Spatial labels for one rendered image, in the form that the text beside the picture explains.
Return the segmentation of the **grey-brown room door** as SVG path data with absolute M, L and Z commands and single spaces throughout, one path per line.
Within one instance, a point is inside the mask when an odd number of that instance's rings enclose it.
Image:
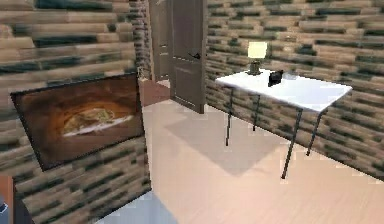
M 171 99 L 203 114 L 207 0 L 168 0 L 167 38 Z M 199 53 L 195 59 L 188 53 Z

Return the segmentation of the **table lamp with pale shade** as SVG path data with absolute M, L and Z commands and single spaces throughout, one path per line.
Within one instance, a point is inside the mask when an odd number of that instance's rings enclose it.
M 248 44 L 248 58 L 251 60 L 249 75 L 259 75 L 262 60 L 265 58 L 268 49 L 267 42 L 250 42 Z

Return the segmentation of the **small black object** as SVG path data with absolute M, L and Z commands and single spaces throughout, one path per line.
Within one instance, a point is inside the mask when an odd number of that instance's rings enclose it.
M 274 71 L 269 75 L 269 81 L 268 81 L 268 86 L 272 87 L 273 85 L 279 84 L 282 80 L 284 71 L 283 70 L 278 70 Z

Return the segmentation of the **white table with black legs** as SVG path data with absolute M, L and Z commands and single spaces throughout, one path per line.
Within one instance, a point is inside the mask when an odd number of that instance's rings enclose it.
M 216 78 L 215 82 L 230 89 L 225 139 L 226 146 L 229 145 L 234 90 L 242 90 L 257 96 L 253 127 L 256 127 L 259 102 L 262 96 L 287 103 L 297 109 L 293 135 L 281 174 L 281 178 L 285 179 L 303 112 L 311 111 L 317 114 L 316 123 L 311 132 L 311 139 L 306 152 L 306 155 L 309 156 L 322 115 L 329 106 L 350 93 L 352 87 L 303 76 L 294 76 L 292 74 L 288 74 L 287 78 L 282 77 L 279 84 L 268 86 L 270 81 L 269 77 L 272 73 L 272 70 L 262 69 L 259 75 L 252 76 L 249 75 L 247 71 L 243 71 Z

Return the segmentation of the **orange-brown cabinet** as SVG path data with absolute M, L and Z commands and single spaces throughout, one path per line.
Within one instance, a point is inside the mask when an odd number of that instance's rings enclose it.
M 13 179 L 0 174 L 0 224 L 13 224 L 13 203 Z

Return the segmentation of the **brown framed wall picture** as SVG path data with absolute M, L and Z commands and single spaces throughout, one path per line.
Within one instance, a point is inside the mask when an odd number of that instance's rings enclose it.
M 144 135 L 138 73 L 12 92 L 42 170 Z

